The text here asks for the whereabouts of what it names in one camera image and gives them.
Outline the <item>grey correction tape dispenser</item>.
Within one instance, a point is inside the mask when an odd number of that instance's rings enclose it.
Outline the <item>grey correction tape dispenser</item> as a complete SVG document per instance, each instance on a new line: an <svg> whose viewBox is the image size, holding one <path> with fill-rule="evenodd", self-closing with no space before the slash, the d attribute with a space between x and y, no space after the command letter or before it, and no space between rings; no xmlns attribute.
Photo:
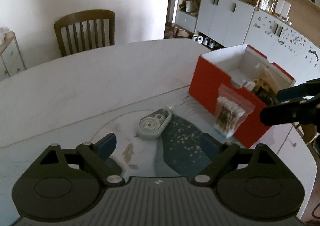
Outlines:
<svg viewBox="0 0 320 226"><path fill-rule="evenodd" d="M136 134L142 140L155 140L161 136L172 118L170 108L161 108L141 118L136 125Z"/></svg>

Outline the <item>white side cabinet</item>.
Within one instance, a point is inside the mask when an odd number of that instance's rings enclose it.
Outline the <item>white side cabinet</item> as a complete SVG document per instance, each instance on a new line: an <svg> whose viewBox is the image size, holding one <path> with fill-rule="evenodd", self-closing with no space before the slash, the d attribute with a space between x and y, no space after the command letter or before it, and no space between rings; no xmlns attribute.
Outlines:
<svg viewBox="0 0 320 226"><path fill-rule="evenodd" d="M9 31L1 42L0 81L19 74L25 69L16 35L13 31Z"/></svg>

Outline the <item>white shoes on floor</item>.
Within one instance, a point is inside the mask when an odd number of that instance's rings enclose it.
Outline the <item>white shoes on floor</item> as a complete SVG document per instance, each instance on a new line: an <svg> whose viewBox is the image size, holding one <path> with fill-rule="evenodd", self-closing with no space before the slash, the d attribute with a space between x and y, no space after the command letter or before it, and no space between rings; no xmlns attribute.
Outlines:
<svg viewBox="0 0 320 226"><path fill-rule="evenodd" d="M213 49L215 46L215 41L210 39L210 37L204 37L198 34L194 34L192 37L193 41L196 41L198 44L201 44L203 46L206 46L210 49Z"/></svg>

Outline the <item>red cardboard box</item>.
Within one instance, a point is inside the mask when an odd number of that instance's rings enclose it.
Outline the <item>red cardboard box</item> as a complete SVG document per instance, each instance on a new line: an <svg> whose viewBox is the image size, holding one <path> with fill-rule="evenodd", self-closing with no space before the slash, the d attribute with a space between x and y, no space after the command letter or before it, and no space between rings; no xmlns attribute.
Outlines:
<svg viewBox="0 0 320 226"><path fill-rule="evenodd" d="M234 136L245 147L253 146L269 127L260 122L259 114L267 105L245 83L262 81L276 91L295 85L295 78L277 63L250 45L222 48L199 56L189 87L189 94L211 114L216 112L219 88L237 100L244 100L249 115Z"/></svg>

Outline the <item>bag of cotton swabs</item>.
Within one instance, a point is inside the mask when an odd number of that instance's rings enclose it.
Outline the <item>bag of cotton swabs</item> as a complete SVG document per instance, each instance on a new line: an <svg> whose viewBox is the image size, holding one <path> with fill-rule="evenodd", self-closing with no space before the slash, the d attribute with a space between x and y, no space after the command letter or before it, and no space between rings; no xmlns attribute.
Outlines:
<svg viewBox="0 0 320 226"><path fill-rule="evenodd" d="M230 138L254 109L254 104L221 84L216 99L214 128L225 138Z"/></svg>

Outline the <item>dark wooden chair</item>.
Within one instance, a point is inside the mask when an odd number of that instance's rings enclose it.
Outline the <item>dark wooden chair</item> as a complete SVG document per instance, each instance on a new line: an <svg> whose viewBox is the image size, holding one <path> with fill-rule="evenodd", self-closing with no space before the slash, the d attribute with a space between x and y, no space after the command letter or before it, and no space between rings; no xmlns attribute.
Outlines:
<svg viewBox="0 0 320 226"><path fill-rule="evenodd" d="M91 9L62 17L54 31L62 57L115 44L116 14Z"/></svg>

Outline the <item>black snack packet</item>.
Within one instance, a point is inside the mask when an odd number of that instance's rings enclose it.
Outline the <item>black snack packet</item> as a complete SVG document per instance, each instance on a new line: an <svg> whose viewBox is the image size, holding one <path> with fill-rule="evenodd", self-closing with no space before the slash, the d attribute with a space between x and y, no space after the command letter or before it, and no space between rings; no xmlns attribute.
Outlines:
<svg viewBox="0 0 320 226"><path fill-rule="evenodd" d="M255 95L269 107L278 103L276 94L266 82L257 83L253 91Z"/></svg>

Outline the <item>blue round placemat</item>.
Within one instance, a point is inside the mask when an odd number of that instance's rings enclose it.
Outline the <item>blue round placemat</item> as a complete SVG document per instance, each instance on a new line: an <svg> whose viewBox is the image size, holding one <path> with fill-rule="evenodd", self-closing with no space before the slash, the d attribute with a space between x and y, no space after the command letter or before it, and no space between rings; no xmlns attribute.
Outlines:
<svg viewBox="0 0 320 226"><path fill-rule="evenodd" d="M178 115L172 116L159 138L141 139L136 125L150 113L140 110L115 117L91 139L98 142L108 133L116 135L117 146L111 158L121 167L125 179L133 176L192 178L210 163L200 147L202 130Z"/></svg>

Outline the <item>near wooden chair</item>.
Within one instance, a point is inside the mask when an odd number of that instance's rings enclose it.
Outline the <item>near wooden chair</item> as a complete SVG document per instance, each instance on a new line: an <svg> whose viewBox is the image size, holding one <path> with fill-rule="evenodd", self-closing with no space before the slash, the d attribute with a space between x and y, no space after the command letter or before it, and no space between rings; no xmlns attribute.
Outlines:
<svg viewBox="0 0 320 226"><path fill-rule="evenodd" d="M299 132L300 136L302 137L303 141L306 144L310 144L317 136L319 136L319 133L317 132L317 126L315 125L302 125L301 123L295 124L295 129L297 132Z"/></svg>

